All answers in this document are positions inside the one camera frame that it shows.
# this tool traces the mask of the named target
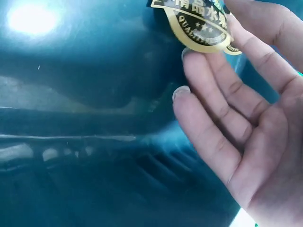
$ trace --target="glossy surface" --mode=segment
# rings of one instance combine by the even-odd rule
[[[1,226],[231,223],[238,205],[173,116],[183,46],[164,12],[141,0],[3,0],[0,28]],[[228,58],[276,99],[244,55]]]

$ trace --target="gold sticker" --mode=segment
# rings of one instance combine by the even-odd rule
[[[229,12],[229,10],[228,10],[227,8],[224,9],[224,12],[225,12],[225,14],[232,15],[232,13]],[[229,55],[240,55],[240,54],[242,54],[242,52],[241,52],[238,48],[234,47],[232,44],[229,44],[229,45],[224,49],[224,52],[225,52],[226,54],[229,54]]]
[[[230,45],[226,15],[218,0],[153,0],[164,9],[176,37],[198,52],[217,52]]]
[[[233,47],[231,44],[229,44],[225,49],[224,52],[229,55],[239,55],[242,54],[242,52],[238,49]]]

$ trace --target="finger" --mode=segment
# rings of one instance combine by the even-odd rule
[[[257,124],[260,115],[269,107],[268,102],[242,82],[223,53],[208,53],[205,57],[228,104],[252,124]]]
[[[252,33],[246,31],[233,16],[228,18],[234,36],[234,44],[249,58],[257,72],[279,93],[301,80],[293,69],[278,53]]]
[[[194,94],[179,90],[175,93],[173,108],[200,157],[228,186],[241,161],[237,149],[222,135]]]
[[[303,21],[294,13],[273,3],[251,0],[224,2],[246,30],[263,42],[276,46],[294,67],[303,71]]]
[[[184,56],[183,65],[186,78],[204,108],[237,145],[243,145],[252,132],[252,126],[246,118],[228,105],[205,56],[189,52]]]

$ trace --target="hand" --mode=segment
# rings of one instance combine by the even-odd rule
[[[285,7],[226,0],[235,46],[280,94],[270,105],[243,84],[222,53],[187,52],[192,93],[173,108],[200,157],[261,227],[303,226],[303,22]]]

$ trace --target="star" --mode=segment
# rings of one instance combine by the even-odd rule
[[[203,25],[202,25],[202,31],[205,31],[207,28],[208,28],[208,27],[207,27],[206,24],[203,24]]]

